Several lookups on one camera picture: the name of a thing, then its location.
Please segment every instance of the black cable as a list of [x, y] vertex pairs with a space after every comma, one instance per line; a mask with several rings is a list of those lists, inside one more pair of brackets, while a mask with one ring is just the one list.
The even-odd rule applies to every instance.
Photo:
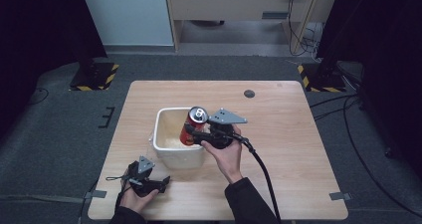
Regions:
[[357, 104], [358, 102], [359, 102], [359, 100], [356, 100], [356, 101], [354, 101], [352, 104], [348, 105], [348, 106], [347, 106], [347, 107], [345, 107], [345, 108], [342, 108], [342, 109], [338, 109], [338, 110], [335, 110], [335, 111], [332, 111], [332, 112], [326, 112], [326, 113], [323, 113], [323, 114], [317, 115], [317, 116], [315, 116], [315, 117], [314, 117], [314, 120], [315, 120], [315, 121], [318, 121], [318, 120], [322, 119], [323, 117], [326, 117], [326, 116], [328, 116], [328, 115], [330, 115], [330, 114], [332, 114], [332, 113], [335, 113], [335, 112], [341, 112], [341, 111], [344, 111], [344, 109], [348, 110], [348, 109], [350, 109], [352, 106], [354, 106], [355, 104]]
[[302, 38], [302, 40], [304, 40], [304, 41], [309, 41], [309, 42], [311, 42], [311, 43], [315, 43], [315, 42], [317, 42], [316, 40], [314, 40], [314, 39], [312, 39], [312, 38], [306, 38], [306, 37], [303, 37]]
[[40, 101], [37, 101], [37, 102], [34, 102], [34, 103], [29, 103], [28, 106], [36, 105], [36, 104], [43, 102], [50, 94], [49, 91], [47, 91], [47, 89], [44, 89], [44, 88], [37, 88], [37, 90], [38, 90], [38, 92], [45, 91], [46, 95]]
[[313, 104], [313, 105], [310, 106], [310, 108], [314, 108], [314, 107], [317, 107], [319, 105], [322, 105], [322, 104], [325, 104], [325, 103], [328, 103], [328, 102], [332, 102], [332, 101], [336, 101], [336, 100], [339, 100], [339, 99], [351, 98], [351, 97], [355, 97], [355, 96], [357, 96], [357, 94], [332, 98], [332, 99], [329, 99], [329, 100], [326, 100], [326, 101], [323, 101], [323, 102], [320, 102], [320, 103]]
[[106, 177], [105, 180], [106, 181], [114, 181], [114, 180], [117, 180], [117, 179], [125, 180], [127, 178], [128, 178], [128, 175], [123, 175], [123, 176], [119, 176], [119, 177]]
[[360, 84], [357, 84], [353, 81], [351, 81], [348, 77], [346, 76], [342, 76], [344, 78], [344, 80], [351, 86], [352, 89], [354, 89], [356, 92], [359, 91], [360, 89]]
[[[97, 183], [99, 182], [99, 179], [97, 178], [97, 180], [93, 183], [93, 185], [91, 186], [89, 192], [93, 192], [94, 187], [97, 185]], [[81, 205], [81, 209], [80, 209], [80, 216], [78, 218], [78, 223], [81, 224], [82, 223], [82, 212], [84, 211], [84, 206], [85, 206], [85, 201], [86, 201], [86, 194], [84, 195], [83, 199], [82, 199], [82, 205]]]
[[[343, 104], [343, 108], [346, 107], [347, 102], [350, 98], [347, 98], [344, 101]], [[397, 204], [398, 206], [400, 206], [401, 208], [403, 208], [404, 210], [410, 212], [411, 214], [422, 218], [422, 214], [417, 213], [415, 211], [413, 211], [412, 209], [410, 209], [409, 207], [405, 206], [404, 204], [402, 204], [401, 202], [399, 202], [397, 199], [395, 199], [387, 190], [385, 190], [385, 188], [376, 180], [376, 178], [374, 177], [374, 175], [372, 174], [372, 172], [369, 170], [368, 166], [366, 165], [365, 161], [363, 160], [362, 156], [360, 155], [359, 151], [356, 148], [356, 145], [354, 143], [353, 138], [351, 137], [351, 133], [350, 133], [350, 128], [348, 126], [348, 121], [347, 121], [347, 115], [346, 115], [346, 109], [343, 110], [343, 117], [344, 117], [344, 123], [345, 123], [345, 128], [347, 130], [347, 135], [348, 138], [350, 140], [351, 146], [354, 149], [354, 152], [356, 153], [357, 157], [359, 158], [360, 162], [362, 163], [363, 167], [365, 168], [366, 172], [369, 174], [369, 177], [372, 179], [372, 181], [375, 183], [375, 185], [388, 197], [390, 198], [395, 204]]]
[[310, 51], [308, 50], [309, 47], [313, 47], [310, 44], [308, 44], [308, 40], [310, 40], [310, 39], [309, 38], [302, 38], [302, 40], [304, 40], [303, 42], [301, 42], [301, 47], [302, 47], [302, 49], [304, 49], [302, 54], [306, 53], [306, 52], [311, 53], [312, 50], [310, 50]]
[[316, 40], [316, 39], [315, 39], [315, 37], [316, 37], [316, 31], [315, 31], [315, 30], [313, 30], [313, 29], [311, 29], [311, 28], [307, 28], [307, 30], [309, 30], [309, 31], [311, 31], [311, 32], [313, 33], [313, 38], [312, 38], [312, 39], [310, 39], [310, 40], [315, 41], [315, 40]]
[[282, 224], [282, 218], [280, 216], [279, 206], [277, 205], [276, 195], [274, 194], [273, 184], [271, 183], [270, 174], [268, 173], [267, 167], [265, 166], [263, 160], [258, 155], [258, 153], [255, 151], [255, 148], [252, 146], [252, 143], [249, 141], [248, 138], [243, 137], [243, 136], [241, 136], [237, 133], [233, 133], [232, 137], [237, 139], [241, 143], [243, 143], [246, 147], [248, 147], [249, 152], [252, 153], [252, 155], [255, 157], [255, 159], [257, 159], [258, 163], [260, 164], [261, 168], [263, 169], [265, 179], [267, 180], [268, 189], [270, 191], [271, 200], [273, 202], [274, 212], [276, 212], [277, 221], [280, 224]]
[[[300, 56], [300, 55], [304, 54], [304, 53], [308, 50], [308, 43], [306, 43], [307, 47], [306, 47], [306, 48], [304, 48], [303, 43], [300, 41], [300, 39], [299, 39], [298, 35], [296, 35], [296, 33], [293, 31], [293, 28], [292, 28], [292, 22], [291, 22], [291, 14], [292, 14], [292, 11], [293, 11], [293, 3], [294, 3], [294, 0], [289, 0], [289, 16], [288, 16], [288, 23], [289, 23], [289, 29], [290, 29], [290, 32], [291, 32], [291, 36], [290, 36], [290, 43], [289, 43], [289, 51], [290, 51], [290, 53], [291, 53], [291, 55], [292, 55], [292, 56]], [[303, 52], [301, 52], [301, 53], [299, 53], [299, 54], [295, 54], [295, 53], [292, 51], [292, 41], [293, 41], [292, 39], [293, 39], [293, 35], [295, 35], [296, 39], [297, 39], [297, 40], [298, 40], [298, 42], [301, 44], [301, 47], [302, 47], [302, 49], [304, 50]]]

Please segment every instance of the wrist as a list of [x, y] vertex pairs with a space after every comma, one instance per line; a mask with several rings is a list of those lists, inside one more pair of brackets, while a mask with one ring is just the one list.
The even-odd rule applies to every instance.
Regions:
[[228, 175], [226, 176], [227, 180], [229, 181], [230, 184], [236, 183], [239, 180], [241, 180], [243, 178], [242, 174], [239, 173], [234, 173], [232, 175]]

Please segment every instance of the black curtain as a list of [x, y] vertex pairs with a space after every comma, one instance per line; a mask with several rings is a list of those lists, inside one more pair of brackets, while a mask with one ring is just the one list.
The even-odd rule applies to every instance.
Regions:
[[[317, 55], [363, 64], [366, 111], [392, 155], [422, 178], [421, 9], [422, 0], [335, 0]], [[342, 42], [333, 49], [335, 39]]]
[[94, 57], [106, 52], [85, 0], [0, 0], [0, 137], [41, 74]]

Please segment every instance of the can lid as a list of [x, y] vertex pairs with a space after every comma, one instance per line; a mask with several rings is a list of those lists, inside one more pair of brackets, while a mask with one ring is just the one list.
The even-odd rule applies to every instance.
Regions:
[[208, 113], [204, 108], [193, 107], [189, 112], [189, 117], [198, 123], [203, 123], [208, 120]]

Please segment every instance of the wooden table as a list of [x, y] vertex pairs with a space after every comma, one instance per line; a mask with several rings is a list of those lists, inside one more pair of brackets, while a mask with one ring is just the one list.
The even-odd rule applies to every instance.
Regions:
[[[245, 90], [252, 90], [255, 96], [246, 98]], [[144, 210], [147, 220], [233, 219], [224, 196], [228, 183], [209, 153], [201, 168], [171, 170], [149, 144], [159, 110], [194, 106], [210, 113], [224, 108], [248, 120], [239, 128], [270, 172], [282, 219], [347, 217], [344, 201], [329, 197], [339, 188], [300, 83], [139, 81], [132, 83], [127, 94], [97, 185], [97, 190], [106, 191], [106, 197], [93, 199], [89, 210], [92, 219], [112, 217], [120, 183], [106, 181], [106, 177], [122, 175], [141, 154], [156, 164], [151, 179], [171, 176], [165, 193]], [[245, 147], [241, 170], [273, 209], [263, 171]]]

